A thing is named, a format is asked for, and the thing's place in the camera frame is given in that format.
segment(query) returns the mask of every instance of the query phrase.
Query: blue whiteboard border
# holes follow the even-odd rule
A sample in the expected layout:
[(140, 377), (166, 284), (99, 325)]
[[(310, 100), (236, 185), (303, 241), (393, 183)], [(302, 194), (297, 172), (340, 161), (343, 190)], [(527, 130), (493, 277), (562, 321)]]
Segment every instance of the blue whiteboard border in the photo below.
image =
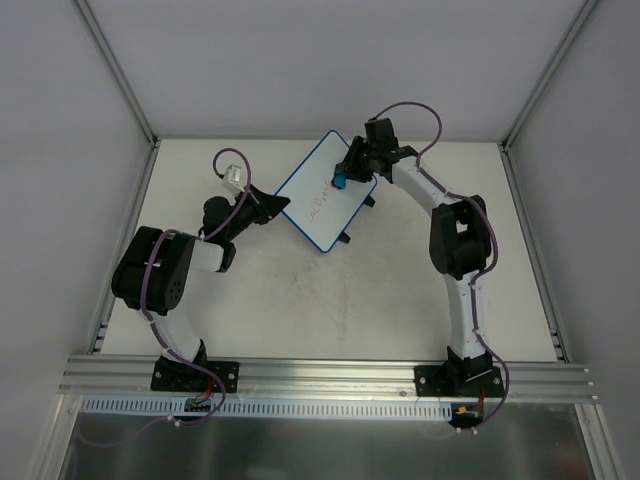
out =
[[(338, 135), (338, 137), (340, 137), (340, 140), (342, 140), (342, 141), (344, 142), (344, 144), (345, 144), (347, 147), (349, 147), (349, 146), (350, 146), (350, 145), (349, 145), (349, 143), (344, 139), (344, 137), (343, 137), (342, 135), (340, 135), (340, 133), (339, 133), (339, 132), (337, 132), (336, 130), (329, 130), (329, 131), (325, 134), (325, 136), (324, 136), (324, 137), (322, 137), (322, 139), (318, 142), (318, 144), (317, 144), (315, 147), (313, 147), (313, 150), (311, 150), (311, 151), (309, 152), (309, 154), (304, 158), (304, 160), (302, 160), (302, 162), (300, 162), (300, 165), (298, 165), (298, 166), (296, 167), (296, 169), (295, 169), (293, 172), (291, 172), (291, 175), (289, 175), (289, 177), (284, 181), (284, 183), (280, 186), (280, 188), (279, 188), (279, 189), (278, 189), (278, 191), (275, 193), (275, 195), (278, 195), (278, 194), (280, 193), (280, 191), (285, 187), (285, 185), (286, 185), (287, 183), (289, 183), (289, 180), (291, 180), (291, 179), (293, 178), (293, 176), (296, 174), (296, 172), (297, 172), (298, 170), (300, 170), (300, 167), (302, 167), (302, 165), (304, 165), (304, 162), (306, 162), (307, 160), (309, 160), (309, 158), (311, 157), (311, 155), (313, 155), (313, 152), (315, 152), (315, 151), (318, 149), (318, 147), (319, 147), (320, 145), (322, 145), (322, 142), (324, 142), (324, 141), (325, 141), (325, 139), (326, 139), (329, 135), (331, 135), (332, 133), (333, 133), (333, 134), (335, 134), (335, 135)], [(371, 194), (373, 193), (373, 191), (376, 189), (376, 187), (378, 186), (378, 177), (376, 177), (376, 176), (374, 175), (374, 176), (373, 176), (373, 179), (375, 180), (375, 183), (374, 183), (374, 184), (373, 184), (373, 186), (371, 187), (371, 190), (369, 190), (369, 193), (367, 194), (367, 197), (368, 197), (369, 195), (371, 195)], [(353, 219), (356, 217), (356, 215), (358, 214), (358, 212), (360, 211), (360, 209), (361, 209), (361, 208), (362, 208), (362, 206), (364, 205), (364, 202), (366, 201), (367, 197), (364, 197), (364, 200), (362, 201), (362, 203), (360, 204), (360, 206), (358, 207), (358, 209), (355, 211), (355, 213), (353, 214), (353, 216), (349, 219), (349, 221), (347, 222), (347, 224), (344, 226), (344, 228), (342, 229), (342, 232), (344, 232), (344, 231), (347, 229), (347, 227), (351, 224), (351, 222), (353, 221)], [(284, 212), (284, 211), (283, 211), (283, 212), (282, 212), (282, 214), (283, 214), (285, 217), (287, 217), (287, 218), (289, 219), (289, 221), (293, 224), (293, 226), (294, 226), (294, 227), (296, 227), (296, 228), (298, 229), (298, 231), (299, 231), (300, 233), (302, 233), (302, 235), (304, 235), (304, 236), (307, 238), (307, 240), (309, 240), (309, 241), (313, 244), (313, 246), (314, 246), (314, 247), (316, 247), (316, 248), (317, 248), (320, 252), (322, 252), (322, 253), (329, 253), (329, 252), (331, 251), (331, 249), (333, 248), (333, 246), (338, 242), (338, 239), (340, 238), (340, 234), (338, 234), (338, 236), (337, 236), (337, 237), (336, 237), (336, 239), (333, 241), (333, 243), (331, 244), (331, 246), (330, 246), (327, 250), (322, 250), (322, 248), (320, 248), (320, 246), (319, 246), (316, 242), (314, 242), (314, 241), (313, 241), (313, 239), (312, 239), (309, 235), (307, 235), (307, 234), (304, 232), (304, 230), (302, 230), (302, 228), (300, 228), (300, 225), (298, 225), (298, 224), (297, 224), (297, 223), (296, 223), (296, 222), (295, 222), (295, 221), (294, 221), (294, 220), (293, 220), (289, 215), (287, 215), (287, 212)]]

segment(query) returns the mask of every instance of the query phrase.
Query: white table surface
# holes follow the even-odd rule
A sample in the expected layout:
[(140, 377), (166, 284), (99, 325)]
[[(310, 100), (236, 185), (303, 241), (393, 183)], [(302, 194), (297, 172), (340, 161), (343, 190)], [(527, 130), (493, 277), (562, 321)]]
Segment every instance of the white table surface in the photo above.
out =
[[(253, 184), (275, 192), (317, 140), (164, 140), (138, 225), (196, 233), (202, 205), (228, 196), (211, 168), (223, 147), (242, 150)], [(412, 142), (416, 149), (422, 145)], [(226, 154), (220, 168), (233, 161)], [(509, 361), (555, 361), (555, 351), (498, 148), (440, 143), (423, 165), (454, 191), (480, 194), (500, 247), (485, 277), (490, 345)], [(192, 271), (181, 305), (212, 356), (442, 360), (450, 317), (442, 276), (428, 253), (429, 217), (384, 179), (347, 233), (322, 254), (284, 217), (235, 240), (224, 274)], [(160, 353), (149, 327), (118, 300), (103, 353)]]

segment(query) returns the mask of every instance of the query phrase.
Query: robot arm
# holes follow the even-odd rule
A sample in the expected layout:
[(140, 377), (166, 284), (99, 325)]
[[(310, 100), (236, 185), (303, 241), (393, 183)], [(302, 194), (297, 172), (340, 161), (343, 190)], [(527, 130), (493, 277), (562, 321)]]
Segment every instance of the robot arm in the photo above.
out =
[[(437, 209), (440, 205), (452, 205), (456, 203), (450, 197), (446, 197), (418, 172), (415, 157), (407, 157), (394, 164), (392, 167), (392, 178), (394, 185), (406, 191), (429, 216), (432, 216), (432, 212), (438, 212)], [(438, 250), (433, 243), (430, 245), (429, 250), (432, 258), (434, 256), (442, 258), (444, 255), (443, 252)], [(447, 269), (446, 265), (442, 265), (438, 268), (438, 271), (443, 273), (442, 270), (444, 269)], [(444, 274), (447, 294), (449, 297), (449, 311), (451, 312), (451, 336), (449, 347), (453, 353), (460, 358), (475, 358), (484, 355), (485, 353), (484, 348), (480, 345), (478, 338), (474, 333), (473, 316), (471, 311), (470, 280), (476, 272), (477, 270), (461, 275), (458, 274), (459, 278), (457, 279), (449, 272)], [(476, 284), (475, 289), (476, 298), (480, 300), (480, 285)], [(477, 315), (479, 317), (478, 324), (482, 331), (483, 322), (481, 305), (482, 302), (478, 302)]]
[[(421, 172), (418, 152), (399, 146), (389, 119), (370, 120), (365, 130), (366, 138), (355, 137), (336, 165), (332, 183), (341, 189), (347, 180), (368, 182), (378, 174), (405, 190), (431, 216), (429, 254), (447, 286), (451, 337), (447, 361), (428, 379), (427, 387), (434, 395), (479, 397), (485, 390), (495, 392), (492, 384), (500, 372), (478, 338), (484, 334), (481, 281), (472, 282), (491, 255), (487, 225), (471, 203), (486, 214), (484, 201), (479, 196), (447, 195), (442, 184)], [(491, 396), (500, 395), (501, 391)]]
[[(239, 173), (240, 168), (231, 165), (223, 176), (223, 185), (232, 192), (236, 202), (245, 190), (239, 183)], [(157, 330), (156, 335), (159, 334), (168, 347), (156, 362), (152, 390), (202, 391), (206, 386), (207, 376), (181, 360), (203, 368), (208, 364), (204, 342), (195, 334), (179, 305), (188, 273), (190, 269), (226, 272), (235, 257), (235, 237), (254, 223), (270, 222), (288, 204), (288, 198), (265, 194), (250, 185), (241, 206), (236, 203), (232, 207), (224, 197), (207, 200), (201, 229), (204, 241), (182, 232), (163, 233), (160, 229), (144, 226), (138, 229), (116, 267), (111, 290), (129, 308), (149, 320), (143, 315), (140, 304), (141, 292), (146, 289), (147, 313)], [(162, 243), (143, 288), (148, 262), (161, 235)], [(174, 358), (169, 350), (180, 358)]]

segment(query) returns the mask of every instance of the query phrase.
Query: white wall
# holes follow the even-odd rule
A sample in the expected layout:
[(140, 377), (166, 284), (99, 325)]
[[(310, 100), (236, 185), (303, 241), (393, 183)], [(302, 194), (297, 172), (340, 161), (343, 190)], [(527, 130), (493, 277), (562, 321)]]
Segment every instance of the white wall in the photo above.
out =
[[(398, 100), (502, 139), (582, 0), (92, 0), (160, 134), (347, 135)], [(394, 112), (404, 137), (434, 134)]]
[(514, 150), (573, 360), (640, 478), (640, 3), (602, 2)]
[(148, 147), (68, 0), (0, 13), (0, 478), (80, 352)]

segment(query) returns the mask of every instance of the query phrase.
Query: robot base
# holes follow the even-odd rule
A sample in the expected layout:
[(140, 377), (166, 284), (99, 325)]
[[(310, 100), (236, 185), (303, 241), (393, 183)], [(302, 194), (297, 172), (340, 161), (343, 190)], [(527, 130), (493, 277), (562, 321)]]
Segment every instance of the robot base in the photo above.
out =
[[(240, 364), (238, 362), (219, 362), (207, 360), (204, 343), (193, 359), (193, 363), (215, 373), (227, 393), (238, 391)], [(151, 390), (154, 392), (203, 392), (209, 384), (209, 376), (183, 363), (160, 357), (153, 368)], [(220, 386), (213, 385), (213, 392), (220, 392)]]
[(491, 355), (461, 359), (447, 348), (448, 360), (442, 365), (417, 365), (413, 369), (418, 397), (501, 398), (502, 372), (493, 366)]

